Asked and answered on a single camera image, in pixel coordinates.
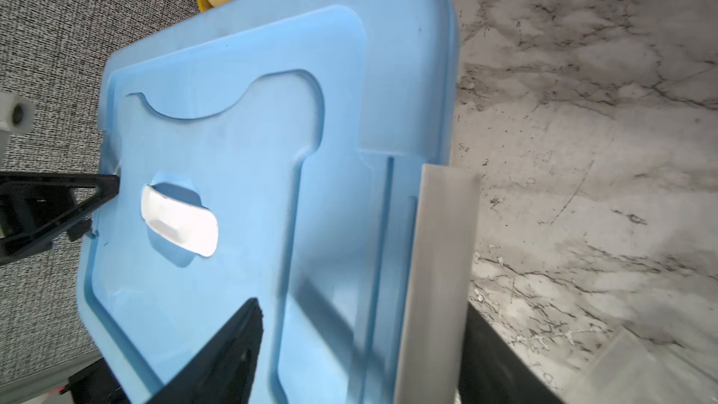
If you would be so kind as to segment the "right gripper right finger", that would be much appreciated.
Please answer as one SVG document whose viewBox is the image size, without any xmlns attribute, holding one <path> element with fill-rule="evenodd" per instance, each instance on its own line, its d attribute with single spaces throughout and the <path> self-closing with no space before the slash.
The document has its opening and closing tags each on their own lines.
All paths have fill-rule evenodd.
<svg viewBox="0 0 718 404">
<path fill-rule="evenodd" d="M 561 401 L 472 305 L 467 306 L 458 394 L 463 404 Z"/>
</svg>

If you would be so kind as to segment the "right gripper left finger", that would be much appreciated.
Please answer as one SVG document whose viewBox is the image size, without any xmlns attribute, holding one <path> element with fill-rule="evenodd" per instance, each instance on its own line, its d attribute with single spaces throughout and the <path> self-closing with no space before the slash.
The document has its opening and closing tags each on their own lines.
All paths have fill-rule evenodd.
<svg viewBox="0 0 718 404">
<path fill-rule="evenodd" d="M 263 312 L 252 297 L 150 402 L 247 404 L 263 333 Z"/>
</svg>

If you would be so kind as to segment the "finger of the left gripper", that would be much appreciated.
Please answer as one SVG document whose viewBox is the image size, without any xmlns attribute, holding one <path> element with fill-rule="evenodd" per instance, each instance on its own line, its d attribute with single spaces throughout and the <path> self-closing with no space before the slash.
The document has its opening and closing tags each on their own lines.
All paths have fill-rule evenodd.
<svg viewBox="0 0 718 404">
<path fill-rule="evenodd" d="M 63 233 L 80 239 L 119 190 L 117 175 L 3 172 L 1 265 L 50 250 Z"/>
</svg>

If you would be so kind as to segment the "white plastic storage bin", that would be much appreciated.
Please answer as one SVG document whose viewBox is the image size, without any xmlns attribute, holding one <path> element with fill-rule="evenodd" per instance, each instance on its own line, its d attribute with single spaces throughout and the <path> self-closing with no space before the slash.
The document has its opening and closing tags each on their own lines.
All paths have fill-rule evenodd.
<svg viewBox="0 0 718 404">
<path fill-rule="evenodd" d="M 478 177 L 425 165 L 398 357 L 396 403 L 452 403 L 479 215 Z"/>
</svg>

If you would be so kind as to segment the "blue plastic bin lid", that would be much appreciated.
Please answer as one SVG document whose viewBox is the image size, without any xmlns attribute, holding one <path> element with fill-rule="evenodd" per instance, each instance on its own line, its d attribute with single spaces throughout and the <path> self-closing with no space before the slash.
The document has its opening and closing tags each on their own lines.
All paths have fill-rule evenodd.
<svg viewBox="0 0 718 404">
<path fill-rule="evenodd" d="M 447 165 L 452 0 L 234 0 L 114 52 L 80 319 L 146 403 L 249 299 L 253 403 L 391 403 L 422 170 Z"/>
</svg>

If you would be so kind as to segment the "blue-capped test tube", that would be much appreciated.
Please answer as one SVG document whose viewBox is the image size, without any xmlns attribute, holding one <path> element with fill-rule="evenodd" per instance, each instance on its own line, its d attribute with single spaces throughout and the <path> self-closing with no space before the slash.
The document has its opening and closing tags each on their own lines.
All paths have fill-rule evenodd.
<svg viewBox="0 0 718 404">
<path fill-rule="evenodd" d="M 566 403 L 715 403 L 717 375 L 667 345 L 624 329 L 572 379 Z"/>
</svg>

